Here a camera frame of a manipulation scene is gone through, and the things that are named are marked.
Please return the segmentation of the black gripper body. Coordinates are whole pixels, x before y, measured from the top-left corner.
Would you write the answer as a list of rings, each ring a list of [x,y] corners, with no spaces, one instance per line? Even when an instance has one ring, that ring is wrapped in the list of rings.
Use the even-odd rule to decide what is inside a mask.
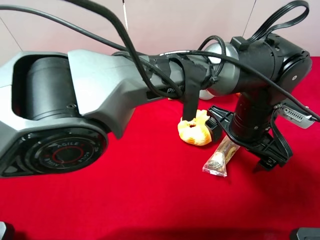
[[[244,147],[248,152],[259,157],[257,165],[262,166],[267,171],[272,170],[277,165],[283,167],[293,156],[291,147],[275,124],[276,110],[272,112],[268,126],[262,128],[262,135],[252,142],[242,140],[233,133],[234,112],[213,105],[208,109],[208,115],[210,116],[209,121],[220,127],[233,143]]]

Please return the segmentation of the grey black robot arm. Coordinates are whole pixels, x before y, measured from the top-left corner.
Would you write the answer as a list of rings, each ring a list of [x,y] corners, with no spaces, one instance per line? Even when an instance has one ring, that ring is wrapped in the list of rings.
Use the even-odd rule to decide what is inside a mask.
[[[148,79],[171,97],[156,70],[182,90],[183,119],[191,120],[199,93],[241,93],[236,109],[209,109],[207,126],[248,148],[267,169],[284,165],[292,152],[271,137],[282,106],[304,117],[291,92],[310,72],[309,53],[277,34],[241,48],[235,40],[219,51],[143,55]],[[88,50],[22,52],[0,68],[0,176],[64,174],[94,163],[107,149],[108,133],[121,138],[137,106],[158,100],[126,52]]]

